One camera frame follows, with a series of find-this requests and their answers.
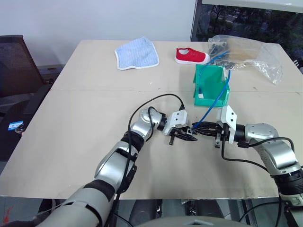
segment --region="blue towel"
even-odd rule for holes
[[[115,54],[119,70],[143,69],[159,65],[159,57],[155,46],[145,37],[117,47]]]

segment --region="chair backrest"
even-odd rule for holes
[[[0,97],[34,93],[42,85],[23,36],[0,36]]]

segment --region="green plastic bin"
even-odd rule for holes
[[[199,76],[203,67],[204,65],[196,65],[196,73],[194,77],[194,83],[196,85],[194,92],[194,104],[211,106],[222,91],[225,84],[223,67],[217,65],[205,66],[201,75]],[[229,86],[227,86],[226,90],[216,103],[216,107],[223,107],[227,104],[229,91]],[[199,92],[203,93],[204,98],[198,97]]]

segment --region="blue tube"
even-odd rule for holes
[[[201,124],[201,122],[205,119],[205,117],[209,114],[209,112],[212,110],[212,108],[216,105],[216,103],[218,102],[219,98],[223,95],[224,91],[227,89],[227,86],[228,86],[230,78],[231,78],[231,71],[228,70],[228,77],[227,77],[227,80],[226,80],[226,82],[224,84],[224,87],[222,88],[222,91],[220,92],[220,94],[218,95],[218,97],[216,98],[216,100],[214,101],[214,103],[206,111],[206,113],[201,118],[201,120],[198,123],[194,124],[193,128],[198,127]]]
[[[228,53],[228,51],[225,51],[224,53],[222,53],[222,54],[220,54],[220,55],[214,57],[214,58],[211,59],[207,64],[205,64],[205,65],[202,67],[202,69],[201,69],[201,71],[200,71],[200,73],[199,73],[199,76],[198,76],[198,80],[197,80],[197,81],[200,81],[201,73],[202,73],[202,71],[205,69],[206,66],[208,66],[208,65],[211,64],[211,63],[213,63],[213,62],[214,62],[215,60],[217,60],[218,58],[221,58],[222,56],[226,55],[227,53]]]

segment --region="red shoe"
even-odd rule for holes
[[[176,62],[179,64],[206,64],[209,62],[207,53],[199,52],[191,48],[177,48]]]

